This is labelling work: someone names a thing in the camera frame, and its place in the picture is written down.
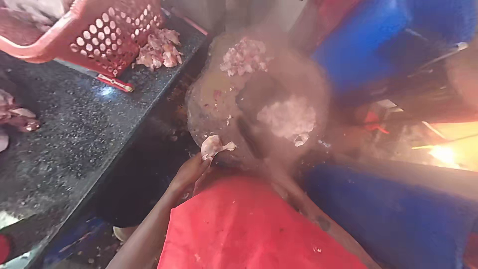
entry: granite countertop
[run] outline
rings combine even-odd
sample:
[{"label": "granite countertop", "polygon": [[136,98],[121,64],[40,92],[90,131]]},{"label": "granite countertop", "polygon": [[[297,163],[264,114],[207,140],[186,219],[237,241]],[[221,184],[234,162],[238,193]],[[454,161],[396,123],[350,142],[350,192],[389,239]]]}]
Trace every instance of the granite countertop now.
[{"label": "granite countertop", "polygon": [[16,85],[24,107],[42,122],[37,132],[10,132],[10,145],[0,153],[0,214],[24,220],[51,215],[45,225],[28,227],[43,237],[41,245],[103,178],[152,106],[206,40],[176,17],[166,27],[181,34],[184,63],[155,72],[144,66],[127,70],[122,78],[135,85],[133,93],[56,62],[29,64],[0,52],[0,71]]}]

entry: blue container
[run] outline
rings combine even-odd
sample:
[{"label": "blue container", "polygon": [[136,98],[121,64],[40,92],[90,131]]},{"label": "blue container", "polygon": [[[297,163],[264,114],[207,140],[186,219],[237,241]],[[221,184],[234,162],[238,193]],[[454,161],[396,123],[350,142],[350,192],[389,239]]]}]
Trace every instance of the blue container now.
[{"label": "blue container", "polygon": [[[453,46],[471,41],[476,23],[474,0],[364,0],[312,58],[325,67],[335,95],[341,96],[423,64],[423,50],[416,45],[393,47],[396,38],[418,38],[410,29],[430,46]],[[396,60],[412,51],[416,55],[408,57],[403,70]]]},{"label": "blue container", "polygon": [[332,165],[314,168],[306,189],[386,268],[463,268],[475,202]]}]

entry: raw chicken piece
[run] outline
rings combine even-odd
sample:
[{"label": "raw chicken piece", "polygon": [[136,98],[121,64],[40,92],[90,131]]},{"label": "raw chicken piece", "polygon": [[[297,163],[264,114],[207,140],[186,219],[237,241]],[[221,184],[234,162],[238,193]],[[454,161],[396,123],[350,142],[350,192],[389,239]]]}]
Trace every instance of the raw chicken piece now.
[{"label": "raw chicken piece", "polygon": [[257,113],[257,120],[268,125],[272,133],[302,146],[315,126],[315,110],[305,97],[291,96],[284,102],[265,106]]},{"label": "raw chicken piece", "polygon": [[8,134],[5,129],[0,128],[0,152],[4,151],[8,147]]},{"label": "raw chicken piece", "polygon": [[233,151],[236,147],[237,146],[234,142],[229,142],[223,146],[219,135],[211,135],[208,136],[201,145],[201,156],[203,157],[203,160],[212,160],[217,153],[224,150]]},{"label": "raw chicken piece", "polygon": [[243,37],[239,43],[226,52],[219,68],[221,71],[227,71],[230,77],[236,73],[242,76],[257,70],[267,72],[267,63],[272,58],[265,57],[265,52],[264,42]]},{"label": "raw chicken piece", "polygon": [[0,124],[8,123],[22,132],[35,131],[40,128],[36,115],[15,103],[13,96],[0,89]]},{"label": "raw chicken piece", "polygon": [[180,53],[174,44],[180,45],[179,33],[169,29],[158,29],[154,34],[148,36],[148,43],[140,49],[140,54],[136,58],[136,63],[145,65],[151,70],[164,65],[165,67],[175,67],[178,63],[182,64],[182,53]]},{"label": "raw chicken piece", "polygon": [[73,0],[3,0],[12,17],[31,22],[42,32],[48,31],[53,24],[70,9]]}]

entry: pink plastic basket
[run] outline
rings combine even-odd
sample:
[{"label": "pink plastic basket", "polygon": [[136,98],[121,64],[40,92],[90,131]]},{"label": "pink plastic basket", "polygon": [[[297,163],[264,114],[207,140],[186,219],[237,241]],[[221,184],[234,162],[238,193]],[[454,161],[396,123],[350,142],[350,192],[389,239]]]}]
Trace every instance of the pink plastic basket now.
[{"label": "pink plastic basket", "polygon": [[[159,0],[76,0],[70,11],[31,45],[16,44],[7,38],[11,34],[2,31],[0,49],[31,63],[60,59],[116,77],[133,62],[148,35],[164,22]],[[8,31],[15,31],[15,36],[35,31],[34,26],[10,25]]]}]

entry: red apron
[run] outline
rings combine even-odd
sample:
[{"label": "red apron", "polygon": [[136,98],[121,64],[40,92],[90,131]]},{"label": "red apron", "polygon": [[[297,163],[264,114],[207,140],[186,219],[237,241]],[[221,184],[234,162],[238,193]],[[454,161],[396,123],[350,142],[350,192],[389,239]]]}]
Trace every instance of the red apron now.
[{"label": "red apron", "polygon": [[171,210],[158,269],[364,269],[260,179],[216,181]]}]

